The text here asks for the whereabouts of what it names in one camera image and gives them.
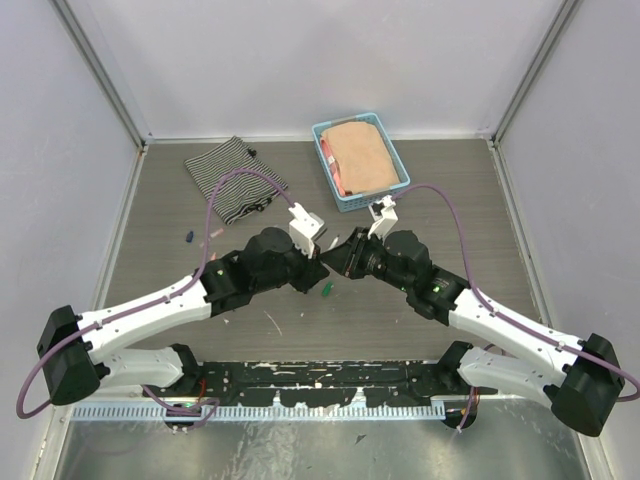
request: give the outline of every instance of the metal frame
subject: metal frame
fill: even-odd
[[[94,309],[102,308],[104,306],[111,276],[113,275],[113,270],[115,268],[116,257],[120,250],[124,229],[131,211],[131,204],[135,197],[138,179],[140,178],[140,171],[146,154],[146,147],[141,148],[138,151],[135,164],[131,170],[125,198],[123,199],[120,207],[120,214],[116,221],[116,228],[109,242],[107,257],[100,271],[96,290],[91,302]],[[132,394],[137,396],[131,388],[123,389],[119,394],[122,397],[131,396]],[[47,426],[46,433],[40,446],[40,451],[33,467],[32,480],[50,480],[53,478],[53,474],[58,466],[58,461],[60,460],[60,455],[62,454],[62,448],[64,446],[64,440],[69,428],[69,420],[71,419],[73,409],[73,406],[53,407],[52,419]]]
[[[501,153],[500,147],[497,146],[495,142],[489,140],[487,145],[493,155],[494,166],[496,173],[498,174],[498,181],[502,186],[504,201],[507,207],[507,212],[509,213],[509,219],[511,220],[511,228],[513,229],[513,233],[516,237],[518,250],[520,251],[520,258],[524,263],[525,270],[527,271],[527,278],[529,280],[529,287],[531,288],[533,303],[538,309],[538,314],[540,315],[542,323],[553,326],[549,306],[545,300],[542,283],[536,270],[534,257],[531,253],[531,247],[527,241],[528,235],[526,234],[526,229],[523,225],[516,197],[513,194],[513,184],[509,175],[509,170],[504,161],[504,156]]]
[[[563,0],[562,5],[558,8],[558,12],[551,22],[547,33],[543,37],[542,43],[538,47],[538,51],[535,53],[527,72],[516,89],[516,93],[511,98],[511,102],[509,102],[507,110],[498,123],[498,129],[492,138],[495,143],[499,144],[504,138],[509,125],[511,125],[511,122],[513,121],[513,117],[546,65],[547,60],[553,53],[562,33],[566,30],[567,25],[573,18],[573,15],[578,10],[581,3],[582,0]]]
[[[490,135],[478,132],[429,132],[425,134],[390,133],[389,138],[395,141],[403,140],[488,140]],[[274,143],[274,142],[312,142],[313,135],[278,135],[278,136],[243,136],[247,143]],[[149,145],[185,145],[200,143],[224,143],[229,137],[197,137],[197,138],[149,138]]]
[[[69,33],[69,36],[78,48],[78,52],[85,60],[89,70],[91,70],[91,73],[98,82],[98,85],[104,92],[107,101],[113,107],[116,115],[129,134],[129,137],[133,143],[138,146],[138,148],[144,147],[146,143],[145,139],[150,134],[147,134],[147,131],[141,132],[138,126],[136,126],[136,122],[134,121],[126,102],[115,87],[114,82],[107,73],[102,60],[93,48],[93,45],[85,33],[85,29],[80,25],[80,22],[72,8],[69,6],[68,1],[49,0],[49,3],[57,13],[60,21]]]

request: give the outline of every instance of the debris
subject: debris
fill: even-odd
[[[213,233],[209,234],[209,238],[216,238],[218,235],[222,235],[224,233],[224,228],[219,228]]]
[[[282,336],[282,330],[280,330],[280,327],[278,326],[278,324],[276,323],[276,321],[273,319],[273,317],[271,315],[269,315],[267,313],[266,310],[263,310],[264,314],[269,317],[269,320],[271,320],[273,322],[273,324],[276,326],[276,328],[278,329],[278,333],[280,334],[280,336]]]
[[[333,250],[333,247],[335,247],[338,244],[339,240],[340,240],[340,235],[336,236],[336,238],[333,239],[333,241],[331,242],[331,245],[329,245],[329,250]]]
[[[331,291],[332,288],[333,288],[333,282],[327,283],[322,289],[322,296],[326,297],[327,295],[329,295],[329,292]]]

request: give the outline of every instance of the small blue object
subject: small blue object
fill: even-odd
[[[400,179],[400,183],[398,183],[397,185],[392,185],[391,187],[389,187],[388,190],[385,189],[383,191],[373,192],[369,194],[358,193],[356,195],[343,197],[338,193],[338,189],[333,183],[333,178],[331,176],[331,171],[329,170],[329,165],[327,164],[327,161],[324,158],[324,154],[322,153],[322,147],[320,146],[320,138],[322,137],[322,132],[324,132],[327,128],[334,127],[336,125],[340,125],[341,123],[346,123],[346,122],[366,122],[375,126],[378,129],[378,132],[380,132],[380,136],[382,137],[382,140],[384,141],[384,144],[386,145],[387,150],[389,150],[389,155],[391,155],[391,160],[393,161],[393,166],[396,169],[398,178]],[[377,200],[380,200],[382,197],[386,195],[397,193],[398,191],[409,186],[409,183],[411,183],[409,174],[407,173],[407,170],[404,168],[404,165],[402,164],[402,160],[400,160],[400,156],[398,155],[398,152],[396,152],[396,149],[393,146],[393,143],[391,143],[391,139],[389,138],[389,135],[387,135],[387,132],[382,126],[380,119],[375,113],[363,113],[361,115],[356,115],[354,117],[349,117],[349,118],[341,118],[340,120],[334,120],[332,122],[318,123],[313,127],[311,127],[311,131],[313,132],[313,140],[316,144],[316,151],[318,152],[318,157],[320,158],[322,169],[324,170],[324,174],[327,177],[327,181],[331,186],[331,192],[333,193],[333,197],[335,198],[336,204],[338,205],[338,210],[340,210],[341,212],[348,212],[350,210],[356,210],[358,208],[368,207],[369,204]]]

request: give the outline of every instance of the metal corner post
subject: metal corner post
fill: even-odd
[[[491,155],[493,156],[496,174],[498,175],[498,181],[500,182],[500,186],[502,187],[502,193],[504,194],[507,212],[509,213],[509,219],[511,220],[511,227],[513,229],[513,233],[518,244],[518,250],[520,251],[520,257],[522,263],[524,264],[527,278],[529,280],[529,287],[531,288],[531,297],[533,299],[533,303],[538,309],[538,314],[540,315],[542,323],[544,323],[545,325],[553,326],[549,307],[545,300],[543,287],[536,270],[534,258],[531,254],[529,242],[527,241],[526,230],[522,221],[522,216],[520,215],[520,211],[518,209],[518,203],[513,192],[513,185],[509,176],[509,171],[505,162],[504,155],[502,153],[502,149],[498,144],[492,142],[491,140],[487,141],[487,146],[489,147]]]
[[[498,123],[498,129],[496,130],[496,133],[492,138],[495,144],[499,145],[504,138],[509,125],[511,125],[514,116],[520,108],[520,105],[522,105],[522,102],[524,102],[527,94],[529,93],[529,90],[531,90],[531,87],[540,75],[540,72],[551,57],[551,54],[558,44],[562,33],[566,30],[582,1],[583,0],[562,1],[562,5],[560,5],[560,7],[558,8],[556,16],[554,17],[553,22],[551,22],[551,25],[544,35],[542,43],[538,47],[533,60],[529,64],[527,72],[520,81],[515,94],[511,98],[511,102],[509,102],[507,110]]]
[[[98,85],[104,92],[107,101],[113,107],[116,115],[124,125],[127,133],[131,137],[133,143],[138,148],[142,148],[145,145],[145,136],[147,132],[139,131],[136,123],[134,122],[125,102],[121,95],[118,93],[109,73],[105,69],[103,62],[98,57],[93,45],[89,41],[85,30],[78,21],[78,18],[74,14],[73,10],[69,6],[67,0],[49,0],[49,3],[55,10],[58,18],[64,25],[69,36],[78,48],[79,53],[82,55],[85,63],[91,70],[94,78],[98,82]]]

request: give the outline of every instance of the purple cable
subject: purple cable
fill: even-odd
[[[213,405],[214,404],[214,406],[211,409],[211,411],[209,413],[207,413],[202,418],[202,420],[199,420],[199,421],[195,422],[193,425],[191,425],[190,427],[187,427],[187,431],[191,431],[191,430],[196,429],[198,427],[201,427],[202,425],[207,423],[207,420],[209,420],[215,414],[216,410],[218,410],[218,407],[220,406],[220,400],[219,399],[217,399],[217,398],[209,398],[209,399],[205,400],[204,402],[198,402],[198,403],[196,403],[194,405],[191,405],[190,407],[175,407],[173,405],[170,405],[170,404],[166,403],[161,398],[159,398],[155,393],[153,393],[151,391],[151,389],[148,386],[143,385],[142,389],[144,390],[144,393],[146,393],[149,396],[149,398],[151,398],[154,402],[156,402],[161,407],[164,407],[168,411],[173,412],[173,413],[181,413],[184,416],[197,416],[198,414],[193,411],[194,409],[200,408],[200,407],[204,407],[205,405]]]
[[[493,347],[495,347],[495,345],[493,343],[490,343],[489,345],[484,347],[484,350],[488,352]],[[467,407],[465,408],[464,415],[462,415],[462,420],[460,420],[460,423],[456,427],[456,429],[461,433],[462,433],[462,427],[464,427],[464,425],[467,423],[467,418],[471,413],[471,408],[473,407],[473,397],[476,395],[477,390],[478,389],[476,387],[471,387],[471,390],[469,390],[469,400],[467,401]]]
[[[287,195],[287,193],[284,191],[284,189],[280,185],[278,185],[272,178],[264,175],[263,173],[256,172],[255,170],[251,170],[249,168],[236,168],[235,170],[233,170],[233,171],[227,173],[226,175],[224,175],[222,178],[220,178],[220,180],[218,180],[218,183],[216,184],[215,188],[213,189],[213,193],[211,194],[211,197],[209,198],[209,203],[207,205],[207,217],[206,217],[206,221],[205,221],[205,225],[204,225],[204,230],[205,230],[205,232],[204,232],[204,246],[203,246],[203,250],[202,250],[203,253],[202,253],[202,261],[200,262],[200,266],[198,267],[198,270],[194,274],[193,278],[184,287],[179,288],[175,292],[171,293],[171,295],[169,295],[169,299],[177,297],[179,295],[182,295],[184,292],[189,290],[193,285],[195,285],[198,280],[200,280],[200,277],[202,276],[202,272],[204,271],[205,265],[207,264],[207,261],[209,260],[208,259],[209,240],[210,240],[209,231],[211,229],[211,212],[213,211],[213,204],[215,202],[216,197],[218,196],[218,192],[220,191],[220,188],[222,188],[222,186],[230,178],[235,177],[236,175],[240,175],[242,173],[246,173],[246,174],[249,174],[249,175],[254,175],[256,177],[260,177],[263,180],[267,181],[268,183],[270,183],[278,191],[278,193],[280,195],[282,195],[282,197],[287,201],[287,203],[289,204],[290,207],[293,208],[295,206],[295,204],[293,203],[293,200],[291,200],[291,197],[289,197],[289,195]],[[155,307],[156,305],[160,305],[161,303],[164,303],[166,301],[167,301],[166,297],[159,297],[159,298],[157,298],[155,300],[151,300],[150,302],[147,302],[145,304],[139,305],[137,307],[130,308],[129,310],[125,310],[124,312],[116,313],[114,315],[111,315],[110,317],[105,318],[102,321],[102,325],[108,325],[111,322],[115,322],[116,320],[124,318],[124,317],[126,317],[128,315],[131,315],[133,313],[142,312],[143,310],[146,310],[147,308]],[[53,346],[53,348],[51,348],[51,350],[49,350],[47,353],[45,353],[42,356],[42,358],[40,360],[38,360],[38,362],[35,364],[35,366],[31,369],[31,371],[27,375],[27,378],[25,379],[24,383],[22,384],[22,387],[20,388],[20,393],[18,393],[18,399],[16,400],[16,414],[18,415],[19,418],[24,420],[24,419],[27,419],[27,418],[35,417],[40,412],[42,412],[45,408],[47,408],[49,405],[51,405],[51,400],[47,400],[44,403],[42,403],[40,406],[36,407],[35,409],[33,409],[30,412],[25,412],[24,411],[24,401],[25,401],[25,399],[27,397],[27,393],[29,392],[29,388],[31,387],[31,384],[33,383],[33,380],[36,378],[36,375],[38,374],[38,372],[40,372],[40,370],[42,370],[42,368],[47,364],[47,362],[49,362],[49,360],[51,360],[51,358],[56,353],[58,353],[60,350],[62,350],[64,347],[66,347],[70,343],[74,342],[78,338],[81,338],[83,335],[86,335],[87,333],[89,333],[89,332],[91,332],[93,330],[97,330],[98,328],[101,328],[101,325],[98,322],[95,322],[95,323],[92,323],[91,325],[88,325],[88,326],[84,327],[81,330],[78,330],[77,332],[69,335],[68,337],[65,337],[60,342],[56,343]]]
[[[416,190],[418,188],[428,188],[429,190],[433,190],[434,192],[436,192],[438,195],[440,195],[442,197],[442,199],[445,201],[445,203],[447,204],[447,206],[449,207],[449,210],[451,211],[451,214],[453,215],[453,219],[456,222],[456,227],[458,228],[458,238],[460,240],[460,249],[462,250],[462,261],[464,262],[464,270],[467,274],[467,278],[469,279],[469,284],[471,285],[471,291],[473,292],[473,294],[477,297],[478,301],[487,309],[489,310],[489,312],[494,313],[498,318],[504,320],[505,322],[507,322],[509,325],[516,327],[520,330],[522,330],[523,332],[531,335],[532,337],[537,338],[538,340],[545,342],[551,346],[553,346],[554,348],[558,348],[560,350],[566,350],[569,353],[572,353],[578,357],[584,358],[585,360],[589,360],[590,362],[595,363],[596,365],[599,365],[603,368],[606,368],[607,370],[615,373],[616,375],[619,375],[625,379],[627,379],[629,382],[631,382],[631,384],[636,388],[636,392],[631,394],[631,395],[627,395],[625,397],[619,397],[618,398],[618,402],[631,402],[633,400],[637,400],[638,398],[640,398],[640,381],[638,381],[635,377],[633,377],[630,373],[625,372],[624,370],[621,370],[620,368],[616,367],[615,365],[606,362],[594,355],[591,355],[590,353],[587,352],[583,352],[582,350],[578,350],[576,348],[570,347],[568,345],[563,345],[560,344],[560,342],[558,342],[557,340],[554,340],[553,338],[549,338],[546,335],[537,332],[536,330],[533,330],[532,328],[527,327],[526,325],[522,325],[520,322],[517,322],[516,320],[514,320],[513,318],[509,317],[508,315],[505,315],[504,313],[501,312],[496,312],[493,307],[491,306],[491,304],[482,296],[482,294],[480,293],[480,290],[478,289],[478,286],[476,284],[475,278],[472,274],[471,271],[471,261],[470,261],[470,256],[469,256],[469,252],[467,251],[467,243],[466,243],[466,237],[464,235],[464,229],[462,228],[462,222],[460,221],[460,216],[458,215],[458,211],[456,210],[456,207],[453,205],[453,202],[451,201],[451,199],[449,198],[449,195],[446,194],[446,192],[444,190],[442,190],[440,187],[436,186],[436,185],[431,185],[428,183],[419,183],[417,185],[413,185],[405,190],[403,190],[400,193],[397,193],[395,195],[393,195],[391,198],[392,200],[399,200],[400,198],[404,197],[407,193]],[[458,428],[462,428],[462,426],[464,425],[464,421],[466,421],[466,417],[468,416],[469,409],[467,408],[467,412],[465,412],[465,416],[463,417],[462,421],[460,422],[460,425],[458,426]]]

